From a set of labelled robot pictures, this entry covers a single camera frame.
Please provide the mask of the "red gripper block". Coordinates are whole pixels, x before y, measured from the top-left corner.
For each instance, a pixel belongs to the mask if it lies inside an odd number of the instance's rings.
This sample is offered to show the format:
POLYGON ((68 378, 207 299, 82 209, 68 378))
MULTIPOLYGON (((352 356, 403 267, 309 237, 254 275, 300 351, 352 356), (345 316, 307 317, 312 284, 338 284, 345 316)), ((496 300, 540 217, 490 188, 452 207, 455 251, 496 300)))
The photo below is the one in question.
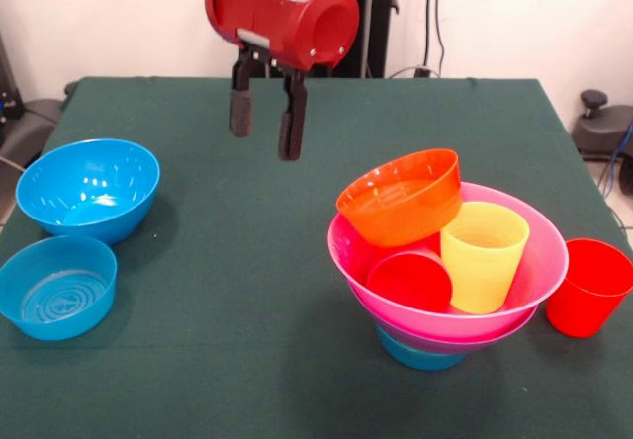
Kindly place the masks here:
MULTIPOLYGON (((252 127, 250 79, 270 76, 270 55, 280 63, 308 71, 316 64, 335 66, 349 52, 359 27, 356 0, 205 0, 212 28, 226 41, 244 46, 232 69, 229 127, 247 137, 252 127)), ((288 96, 282 114, 278 155, 301 155, 306 104, 305 74, 284 77, 288 96)))

